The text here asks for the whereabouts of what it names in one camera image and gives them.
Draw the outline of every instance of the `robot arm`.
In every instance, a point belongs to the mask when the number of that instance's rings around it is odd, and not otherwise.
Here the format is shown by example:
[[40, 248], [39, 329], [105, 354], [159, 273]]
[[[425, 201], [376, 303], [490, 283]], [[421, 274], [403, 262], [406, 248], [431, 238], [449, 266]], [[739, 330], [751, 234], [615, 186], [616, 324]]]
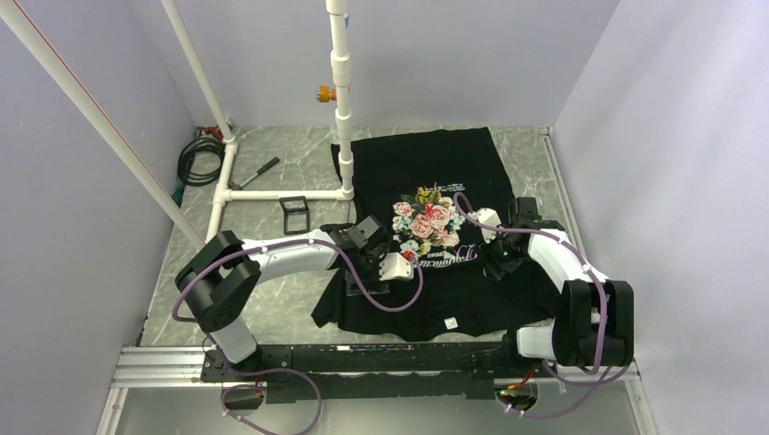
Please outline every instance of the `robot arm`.
[[179, 272], [176, 286], [184, 289], [225, 256], [254, 251], [225, 262], [226, 275], [218, 268], [206, 274], [185, 298], [200, 329], [211, 334], [232, 363], [240, 363], [258, 351], [240, 315], [256, 285], [297, 272], [340, 267], [339, 251], [352, 261], [364, 284], [409, 280], [414, 276], [413, 265], [400, 254], [387, 252], [390, 239], [373, 217], [354, 226], [323, 226], [301, 236], [273, 240], [239, 240], [231, 231], [224, 231]]
[[[476, 218], [484, 225], [500, 227], [496, 211], [481, 208]], [[547, 232], [500, 233], [482, 229], [480, 253], [485, 274], [500, 280], [524, 261], [534, 261], [560, 292], [557, 314], [546, 326], [524, 326], [508, 331], [518, 358], [558, 361], [565, 366], [586, 366], [598, 345], [599, 295], [588, 270], [603, 284], [607, 294], [607, 327], [602, 365], [625, 366], [633, 358], [633, 290], [624, 281], [609, 279], [590, 265], [582, 265], [569, 247], [568, 235], [556, 221], [543, 220], [534, 198], [518, 198], [511, 208], [511, 227]]]

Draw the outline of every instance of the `red wire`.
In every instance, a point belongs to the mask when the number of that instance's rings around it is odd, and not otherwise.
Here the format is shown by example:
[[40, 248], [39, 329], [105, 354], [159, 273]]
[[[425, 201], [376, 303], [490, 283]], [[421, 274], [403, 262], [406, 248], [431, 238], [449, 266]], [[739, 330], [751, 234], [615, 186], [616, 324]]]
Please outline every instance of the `red wire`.
[[[83, 92], [85, 92], [85, 94], [88, 96], [88, 98], [91, 100], [91, 102], [93, 102], [93, 104], [96, 106], [96, 109], [98, 109], [98, 110], [99, 110], [99, 112], [100, 112], [100, 113], [101, 113], [101, 114], [104, 116], [104, 119], [106, 119], [106, 120], [107, 120], [107, 122], [109, 122], [109, 124], [112, 126], [112, 128], [115, 130], [115, 132], [118, 134], [118, 136], [120, 136], [120, 138], [121, 138], [122, 142], [125, 144], [126, 148], [128, 148], [128, 150], [129, 150], [129, 151], [130, 151], [130, 152], [131, 152], [131, 153], [132, 153], [132, 154], [133, 154], [133, 155], [136, 157], [136, 159], [139, 161], [139, 163], [140, 163], [140, 164], [141, 164], [141, 165], [142, 165], [142, 166], [143, 166], [143, 167], [144, 167], [144, 168], [147, 170], [147, 173], [150, 175], [150, 177], [152, 178], [152, 180], [154, 180], [154, 181], [155, 181], [155, 183], [156, 183], [158, 186], [161, 186], [161, 187], [162, 187], [162, 185], [161, 185], [161, 183], [158, 181], [158, 179], [156, 179], [156, 178], [155, 178], [155, 174], [153, 174], [153, 173], [150, 171], [150, 168], [149, 168], [149, 167], [147, 167], [147, 164], [146, 164], [146, 163], [144, 163], [144, 160], [142, 160], [142, 159], [141, 159], [141, 157], [139, 157], [139, 154], [136, 152], [136, 150], [134, 150], [134, 149], [133, 149], [133, 147], [132, 147], [132, 146], [131, 146], [131, 144], [128, 142], [128, 140], [127, 140], [127, 139], [125, 139], [125, 136], [123, 136], [123, 135], [122, 135], [122, 133], [121, 133], [121, 131], [120, 131], [120, 130], [118, 130], [118, 128], [117, 128], [117, 126], [115, 125], [115, 123], [114, 123], [114, 122], [112, 122], [112, 119], [110, 119], [110, 117], [109, 117], [109, 116], [107, 116], [107, 113], [104, 111], [104, 109], [102, 109], [102, 106], [101, 106], [101, 105], [100, 105], [100, 104], [99, 104], [99, 103], [96, 101], [96, 99], [94, 99], [94, 98], [93, 98], [93, 95], [91, 95], [91, 93], [90, 93], [90, 92], [88, 92], [88, 89], [85, 87], [85, 85], [83, 84], [83, 82], [81, 82], [81, 81], [80, 81], [80, 78], [78, 78], [78, 76], [77, 76], [77, 75], [74, 73], [74, 71], [72, 70], [72, 68], [70, 68], [70, 65], [69, 65], [69, 64], [67, 64], [67, 62], [65, 62], [65, 61], [64, 61], [64, 58], [63, 58], [63, 57], [62, 57], [62, 56], [59, 54], [59, 52], [58, 52], [58, 51], [56, 51], [56, 49], [54, 48], [54, 45], [53, 45], [53, 44], [52, 44], [50, 41], [48, 41], [48, 38], [46, 38], [46, 37], [45, 37], [45, 35], [43, 34], [43, 31], [41, 31], [41, 30], [40, 30], [40, 28], [39, 28], [39, 27], [37, 27], [37, 24], [35, 24], [35, 23], [34, 23], [34, 21], [32, 21], [32, 18], [31, 18], [31, 17], [29, 16], [29, 14], [28, 14], [28, 13], [27, 13], [27, 12], [26, 12], [24, 9], [23, 9], [23, 7], [22, 7], [21, 5], [19, 5], [19, 2], [18, 2], [17, 0], [12, 0], [12, 1], [13, 1], [13, 2], [14, 2], [14, 4], [16, 5], [16, 7], [19, 9], [19, 12], [21, 12], [21, 13], [22, 13], [22, 15], [24, 15], [24, 18], [26, 18], [26, 20], [29, 22], [29, 24], [31, 24], [31, 25], [32, 25], [32, 27], [35, 29], [35, 31], [37, 32], [37, 34], [39, 34], [39, 35], [40, 35], [40, 37], [43, 39], [43, 41], [45, 42], [45, 44], [46, 44], [46, 45], [48, 45], [48, 48], [50, 48], [50, 49], [51, 49], [51, 51], [52, 51], [52, 52], [54, 52], [54, 55], [55, 55], [55, 56], [56, 56], [56, 57], [59, 59], [59, 61], [62, 63], [62, 65], [64, 65], [64, 68], [66, 68], [67, 72], [68, 72], [70, 75], [72, 75], [73, 79], [74, 79], [74, 80], [77, 82], [77, 84], [78, 84], [78, 85], [81, 87], [81, 89], [83, 89]], [[168, 199], [170, 199], [171, 201], [173, 200], [173, 198], [171, 198], [171, 197], [170, 197], [170, 195], [168, 194], [168, 192], [166, 192], [165, 188], [162, 188], [161, 190], [163, 191], [163, 193], [165, 193], [165, 194], [166, 194], [166, 196], [168, 197]], [[190, 220], [189, 220], [189, 219], [187, 219], [187, 217], [186, 217], [186, 216], [184, 216], [184, 214], [182, 214], [182, 216], [184, 217], [184, 220], [186, 220], [188, 223], [190, 223]], [[193, 230], [193, 231], [195, 231], [195, 233], [196, 233], [196, 234], [198, 234], [198, 237], [200, 238], [200, 240], [203, 240], [203, 241], [205, 241], [205, 239], [203, 239], [203, 237], [202, 237], [202, 236], [201, 236], [201, 235], [198, 233], [198, 230], [197, 230], [197, 229], [195, 229], [195, 227], [194, 227], [194, 226], [193, 226], [191, 223], [190, 223], [190, 227], [192, 227], [192, 230]]]
[[531, 368], [529, 369], [529, 372], [528, 372], [528, 373], [526, 373], [526, 377], [525, 377], [525, 378], [523, 378], [523, 381], [521, 381], [521, 382], [518, 382], [518, 383], [514, 383], [513, 385], [511, 385], [511, 386], [507, 387], [507, 388], [508, 388], [508, 390], [518, 390], [518, 389], [519, 389], [520, 387], [522, 387], [523, 385], [526, 385], [526, 382], [528, 382], [528, 381], [529, 381], [529, 379], [531, 379], [531, 376], [533, 376], [533, 375], [534, 375], [534, 367], [531, 367]]

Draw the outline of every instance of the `black t-shirt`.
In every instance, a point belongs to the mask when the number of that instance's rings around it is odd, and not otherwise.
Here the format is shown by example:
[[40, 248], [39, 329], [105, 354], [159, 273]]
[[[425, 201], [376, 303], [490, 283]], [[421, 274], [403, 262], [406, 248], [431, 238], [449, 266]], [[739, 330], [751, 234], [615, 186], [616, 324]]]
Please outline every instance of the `black t-shirt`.
[[[336, 322], [346, 331], [390, 333], [412, 342], [445, 332], [477, 336], [549, 317], [537, 294], [557, 290], [544, 271], [525, 263], [500, 282], [485, 278], [477, 253], [481, 230], [453, 204], [461, 191], [474, 208], [494, 208], [503, 221], [508, 218], [514, 196], [488, 129], [357, 140], [352, 148], [357, 218], [375, 216], [393, 235], [391, 251], [418, 255], [423, 292], [407, 310], [386, 313], [362, 295], [348, 295], [340, 270], [312, 313], [318, 326]], [[338, 152], [332, 145], [337, 173]], [[417, 281], [391, 281], [389, 292], [374, 298], [403, 305]]]

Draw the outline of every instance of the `pink rose print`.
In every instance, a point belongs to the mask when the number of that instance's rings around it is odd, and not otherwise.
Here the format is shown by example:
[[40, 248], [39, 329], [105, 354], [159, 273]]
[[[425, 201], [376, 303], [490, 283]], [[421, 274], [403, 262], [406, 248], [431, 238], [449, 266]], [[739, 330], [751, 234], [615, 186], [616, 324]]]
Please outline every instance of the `pink rose print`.
[[430, 219], [422, 213], [416, 215], [416, 219], [411, 223], [411, 232], [417, 237], [428, 238], [433, 233]]
[[424, 209], [427, 218], [430, 220], [430, 226], [433, 228], [443, 228], [452, 220], [452, 212], [444, 206], [435, 206], [427, 204]]
[[446, 236], [446, 228], [438, 228], [433, 231], [433, 234], [430, 236], [430, 243], [434, 247], [442, 246], [443, 245], [443, 238]]
[[412, 213], [414, 213], [414, 209], [408, 202], [396, 202], [393, 204], [393, 208], [396, 215], [403, 216], [404, 218], [410, 218]]
[[455, 232], [446, 231], [443, 234], [443, 237], [441, 237], [441, 243], [445, 247], [456, 247], [459, 245], [459, 235], [457, 235]]

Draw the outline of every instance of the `gray marble floor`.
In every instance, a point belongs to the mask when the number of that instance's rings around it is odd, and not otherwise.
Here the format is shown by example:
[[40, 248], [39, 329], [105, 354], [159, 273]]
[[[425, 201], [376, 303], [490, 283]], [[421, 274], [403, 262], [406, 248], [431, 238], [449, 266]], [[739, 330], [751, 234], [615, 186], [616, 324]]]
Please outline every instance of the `gray marble floor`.
[[[392, 134], [432, 131], [461, 127], [358, 127], [354, 139]], [[555, 176], [548, 163], [538, 130], [532, 127], [491, 128], [494, 143], [510, 176], [516, 196], [536, 197], [545, 218], [564, 222]], [[275, 156], [281, 162], [260, 176], [246, 189], [336, 189], [339, 185], [331, 161], [329, 144], [336, 140], [328, 127], [258, 127], [240, 129], [239, 149], [232, 179], [239, 183]], [[196, 171], [206, 171], [215, 160], [200, 159]], [[182, 210], [201, 234], [209, 223], [214, 185], [187, 188]], [[355, 208], [348, 202], [313, 201], [310, 203], [311, 226], [346, 222], [355, 219]], [[241, 238], [274, 238], [283, 236], [283, 214], [276, 201], [234, 201], [225, 207], [221, 229], [231, 229]], [[180, 324], [170, 318], [170, 310], [179, 291], [173, 284], [178, 271], [192, 258], [193, 250], [174, 228], [168, 252], [162, 265], [141, 345], [193, 345], [201, 343], [203, 334], [195, 324]], [[318, 271], [286, 276], [260, 285], [251, 296], [243, 316], [258, 341], [270, 343], [393, 343], [401, 341], [392, 335], [349, 333], [327, 324], [317, 328], [310, 317], [318, 297], [333, 272]], [[189, 314], [186, 305], [182, 314]], [[461, 333], [445, 333], [435, 341], [461, 342], [498, 340], [501, 332], [482, 337]]]

